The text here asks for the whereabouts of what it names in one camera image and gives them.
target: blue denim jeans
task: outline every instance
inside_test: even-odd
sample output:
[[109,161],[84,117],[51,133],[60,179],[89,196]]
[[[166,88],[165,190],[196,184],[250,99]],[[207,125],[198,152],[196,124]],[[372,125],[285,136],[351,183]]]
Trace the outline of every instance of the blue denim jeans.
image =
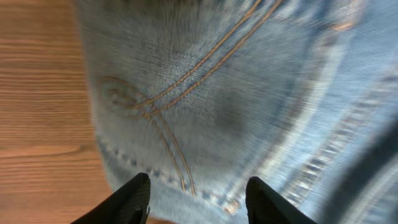
[[318,223],[397,221],[398,150],[371,152],[398,115],[398,1],[75,6],[114,190],[146,172],[153,216],[247,223],[258,176]]

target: brown wood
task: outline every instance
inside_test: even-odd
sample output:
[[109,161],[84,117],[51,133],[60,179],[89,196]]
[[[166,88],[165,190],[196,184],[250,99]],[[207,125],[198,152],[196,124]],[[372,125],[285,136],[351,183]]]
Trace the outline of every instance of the brown wood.
[[0,223],[70,223],[108,195],[69,0],[0,0]]

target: brown thread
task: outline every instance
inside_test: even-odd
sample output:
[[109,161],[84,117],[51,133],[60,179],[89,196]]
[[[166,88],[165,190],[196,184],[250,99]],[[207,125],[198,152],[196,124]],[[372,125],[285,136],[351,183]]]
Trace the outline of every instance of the brown thread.
[[136,109],[139,107],[142,107],[146,104],[149,103],[153,103],[155,100],[160,99],[162,96],[164,96],[166,93],[172,91],[177,85],[179,85],[181,82],[183,82],[185,79],[187,79],[194,71],[196,71],[201,65],[203,65],[203,63],[205,63],[207,61],[207,59],[209,59],[210,56],[213,55],[213,53],[221,46],[221,44],[223,44],[226,39],[228,39],[228,37],[230,37],[230,35],[240,26],[242,25],[242,23],[244,21],[246,21],[251,14],[253,13],[253,11],[257,8],[258,4],[261,2],[261,0],[257,0],[256,3],[254,3],[253,7],[250,8],[250,10],[248,10],[248,12],[243,16],[243,18],[210,50],[209,53],[207,53],[207,55],[199,62],[197,63],[193,69],[191,69],[188,73],[186,73],[179,81],[177,81],[176,83],[174,83],[172,86],[168,87],[165,91],[163,91],[161,94],[153,97],[152,99],[148,99],[143,103],[138,103],[136,105],[134,105],[132,108]]
[[[112,82],[118,82],[118,83],[124,85],[125,87],[129,88],[130,90],[132,90],[135,94],[140,95],[140,96],[143,97],[145,100],[147,99],[146,95],[144,95],[143,93],[141,93],[136,87],[134,87],[134,86],[132,86],[131,84],[129,84],[128,82],[126,82],[126,81],[124,81],[124,80],[122,80],[122,79],[116,78],[116,77],[103,77],[103,78],[99,81],[99,84],[104,83],[104,82],[109,81],[109,80],[112,81]],[[135,99],[130,98],[130,97],[129,97],[127,94],[125,94],[125,93],[123,93],[123,97],[129,98],[130,100],[132,100],[133,103],[136,102]],[[114,103],[116,103],[116,104],[119,105],[119,106],[123,106],[123,107],[127,107],[127,106],[128,106],[128,104],[123,104],[123,103],[118,103],[118,102],[114,102]],[[152,108],[153,110],[156,110],[156,109],[157,109],[157,108],[155,107],[155,104],[153,104],[153,103],[151,103],[151,108]],[[182,154],[182,151],[181,151],[181,149],[180,149],[180,146],[178,145],[178,142],[177,142],[177,140],[176,140],[176,138],[175,138],[173,132],[171,131],[170,126],[167,124],[166,120],[163,119],[163,117],[161,116],[161,113],[160,113],[160,112],[159,112],[159,114],[158,114],[158,117],[159,117],[159,119],[161,120],[161,122],[163,122],[164,126],[166,127],[167,131],[169,132],[169,134],[171,135],[171,137],[172,137],[172,139],[173,139],[173,142],[174,142],[174,144],[175,144],[175,147],[176,147],[178,153],[180,154],[180,157],[181,157],[181,159],[182,159],[182,161],[183,161],[183,163],[184,163],[185,168],[187,169],[187,172],[188,172],[188,175],[189,175],[189,178],[190,178],[190,182],[191,182],[192,194],[193,194],[193,196],[195,196],[195,186],[194,186],[194,183],[193,183],[193,177],[192,177],[192,175],[191,175],[191,171],[190,171],[190,169],[189,169],[189,167],[188,167],[188,164],[187,164],[187,162],[186,162],[186,160],[185,160],[185,157],[184,157],[183,154]],[[156,124],[156,122],[155,122],[150,116],[145,116],[145,118],[147,118],[147,119],[156,127],[158,133],[160,134],[160,136],[161,136],[161,138],[162,138],[162,140],[163,140],[163,142],[164,142],[164,144],[165,144],[165,146],[166,146],[166,148],[167,148],[167,150],[168,150],[170,156],[172,157],[172,160],[173,160],[173,162],[174,162],[174,166],[175,166],[175,168],[176,168],[176,170],[177,170],[179,176],[181,177],[181,180],[182,180],[182,189],[185,191],[185,181],[184,181],[184,179],[183,179],[183,175],[182,175],[182,173],[181,173],[181,171],[180,171],[180,169],[179,169],[179,167],[178,167],[178,165],[177,165],[177,162],[176,162],[176,160],[175,160],[173,154],[171,153],[171,150],[170,150],[170,148],[169,148],[169,145],[167,144],[167,142],[166,142],[166,140],[165,140],[165,138],[164,138],[164,136],[163,136],[163,134],[162,134],[160,128],[158,127],[158,125]]]
[[158,108],[157,110],[151,112],[151,113],[146,113],[143,116],[152,116],[153,114],[160,113],[161,110],[167,110],[169,109],[172,105],[174,105],[176,102],[184,98],[187,94],[189,94],[193,89],[195,89],[198,85],[200,85],[203,81],[205,81],[214,71],[216,71],[229,57],[237,51],[240,46],[245,43],[245,41],[253,35],[253,33],[268,19],[268,17],[275,11],[275,9],[281,4],[283,0],[277,0],[277,2],[271,7],[271,9],[266,13],[266,15],[249,31],[248,34],[246,34],[236,45],[235,47],[232,48],[204,77],[202,77],[199,81],[197,81],[194,85],[192,85],[189,89],[185,90],[184,93],[182,93],[178,98],[174,99],[171,101],[169,104],[166,106],[163,106],[161,108]]

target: wood grain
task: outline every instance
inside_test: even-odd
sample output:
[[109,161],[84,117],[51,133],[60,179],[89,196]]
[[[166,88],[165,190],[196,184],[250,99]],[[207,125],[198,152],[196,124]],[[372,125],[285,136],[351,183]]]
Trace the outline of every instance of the wood grain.
[[0,147],[93,139],[72,2],[0,0]]
[[94,146],[0,150],[1,223],[70,223],[111,194]]

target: denim fabric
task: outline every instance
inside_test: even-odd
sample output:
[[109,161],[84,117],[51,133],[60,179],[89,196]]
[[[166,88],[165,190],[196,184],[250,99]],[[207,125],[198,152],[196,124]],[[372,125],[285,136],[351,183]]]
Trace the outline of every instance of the denim fabric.
[[153,216],[247,223],[256,175],[319,223],[394,217],[396,198],[372,209],[381,185],[334,202],[398,113],[398,1],[75,3],[106,176],[116,190],[148,173]]

